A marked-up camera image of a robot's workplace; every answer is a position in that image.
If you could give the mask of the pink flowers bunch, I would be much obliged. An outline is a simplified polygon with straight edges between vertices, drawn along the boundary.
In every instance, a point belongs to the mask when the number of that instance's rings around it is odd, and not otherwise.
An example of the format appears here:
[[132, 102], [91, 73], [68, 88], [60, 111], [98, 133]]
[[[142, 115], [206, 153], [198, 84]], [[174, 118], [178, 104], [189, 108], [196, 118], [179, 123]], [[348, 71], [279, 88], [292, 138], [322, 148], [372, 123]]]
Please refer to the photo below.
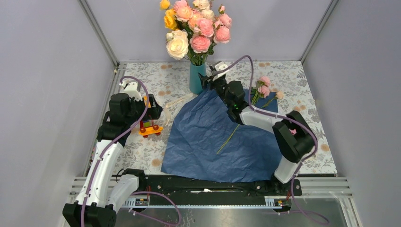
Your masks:
[[[256, 86], [251, 88], [250, 94], [253, 95], [251, 104], [256, 105], [256, 103], [261, 99], [266, 99], [270, 95], [270, 88], [271, 85], [270, 79], [267, 76], [260, 77], [257, 82]], [[230, 136], [226, 139], [226, 141], [221, 145], [220, 149], [217, 151], [217, 155], [222, 151], [224, 146], [230, 141], [233, 137], [234, 133], [238, 129], [239, 125], [237, 125]]]

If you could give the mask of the large pink rose stem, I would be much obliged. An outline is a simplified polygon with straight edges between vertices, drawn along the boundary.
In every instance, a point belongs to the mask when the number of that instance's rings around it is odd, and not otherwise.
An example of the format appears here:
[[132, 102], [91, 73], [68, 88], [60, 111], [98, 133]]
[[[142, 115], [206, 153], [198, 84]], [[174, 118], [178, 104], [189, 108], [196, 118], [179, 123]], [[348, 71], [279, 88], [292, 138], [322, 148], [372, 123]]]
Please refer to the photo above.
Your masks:
[[214, 54], [215, 43], [212, 41], [214, 35], [213, 21], [207, 18], [196, 20], [189, 40], [191, 46], [188, 52], [190, 61], [195, 66], [204, 64], [209, 55]]

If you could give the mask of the blue wrapping paper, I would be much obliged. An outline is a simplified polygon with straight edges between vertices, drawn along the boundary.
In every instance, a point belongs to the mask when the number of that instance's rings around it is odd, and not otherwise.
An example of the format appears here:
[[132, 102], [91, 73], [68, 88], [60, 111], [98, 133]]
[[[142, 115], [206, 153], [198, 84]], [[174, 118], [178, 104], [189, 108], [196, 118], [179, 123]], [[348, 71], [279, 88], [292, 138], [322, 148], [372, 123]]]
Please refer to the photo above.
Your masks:
[[269, 180], [281, 160], [273, 133], [239, 125], [214, 90], [187, 102], [175, 117], [161, 171], [216, 182]]

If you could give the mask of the pink rose flower stem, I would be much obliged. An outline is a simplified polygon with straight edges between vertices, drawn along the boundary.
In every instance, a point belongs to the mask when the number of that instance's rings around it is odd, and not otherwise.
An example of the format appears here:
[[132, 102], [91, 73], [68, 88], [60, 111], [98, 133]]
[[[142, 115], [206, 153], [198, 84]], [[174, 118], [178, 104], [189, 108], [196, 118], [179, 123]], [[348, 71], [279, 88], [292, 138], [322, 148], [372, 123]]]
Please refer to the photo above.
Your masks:
[[214, 35], [210, 39], [211, 45], [207, 51], [208, 55], [214, 54], [213, 48], [217, 44], [226, 44], [231, 39], [229, 28], [223, 25], [223, 23], [220, 20], [215, 21], [215, 23], [213, 24], [213, 28], [214, 28]]

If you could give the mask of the peach pink flower stem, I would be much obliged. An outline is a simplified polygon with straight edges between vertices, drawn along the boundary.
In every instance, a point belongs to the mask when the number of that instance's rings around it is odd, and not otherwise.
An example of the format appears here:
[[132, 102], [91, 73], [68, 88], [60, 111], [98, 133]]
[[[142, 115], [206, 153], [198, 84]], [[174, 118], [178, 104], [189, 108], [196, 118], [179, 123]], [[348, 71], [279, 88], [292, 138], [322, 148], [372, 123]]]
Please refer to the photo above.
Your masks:
[[200, 29], [197, 24], [198, 20], [202, 18], [202, 15], [193, 10], [189, 5], [181, 5], [174, 8], [174, 18], [177, 24], [177, 30], [184, 31], [187, 34], [187, 41], [189, 43], [188, 59], [195, 66], [200, 66], [203, 64], [202, 54], [196, 53], [192, 46], [190, 40], [195, 36], [200, 34]]

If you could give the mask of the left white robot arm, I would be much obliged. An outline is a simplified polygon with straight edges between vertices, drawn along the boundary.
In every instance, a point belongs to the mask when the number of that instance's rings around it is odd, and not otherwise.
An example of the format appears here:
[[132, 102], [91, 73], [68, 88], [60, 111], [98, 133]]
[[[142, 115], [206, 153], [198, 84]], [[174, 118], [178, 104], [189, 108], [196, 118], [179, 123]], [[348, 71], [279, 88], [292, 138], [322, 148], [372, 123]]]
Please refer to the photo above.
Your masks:
[[117, 213], [131, 193], [142, 194], [147, 182], [124, 173], [109, 191], [113, 168], [124, 150], [132, 128], [143, 120], [160, 118], [163, 108], [153, 94], [148, 96], [117, 93], [109, 100], [98, 129], [93, 164], [73, 203], [64, 205], [62, 215], [71, 227], [113, 227]]

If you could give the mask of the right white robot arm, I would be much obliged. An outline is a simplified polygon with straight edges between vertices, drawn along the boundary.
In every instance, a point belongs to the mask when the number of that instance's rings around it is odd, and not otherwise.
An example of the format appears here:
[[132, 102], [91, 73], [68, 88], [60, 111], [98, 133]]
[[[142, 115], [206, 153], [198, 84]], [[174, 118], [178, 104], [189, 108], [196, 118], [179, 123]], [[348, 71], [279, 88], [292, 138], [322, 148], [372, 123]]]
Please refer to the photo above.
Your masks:
[[240, 81], [227, 83], [224, 76], [198, 76], [203, 88], [216, 91], [227, 107], [231, 121], [263, 129], [275, 136], [282, 157], [274, 172], [271, 188], [274, 193], [283, 195], [290, 189], [289, 181], [298, 171], [302, 160], [317, 145], [317, 139], [303, 116], [297, 111], [280, 115], [248, 104]]

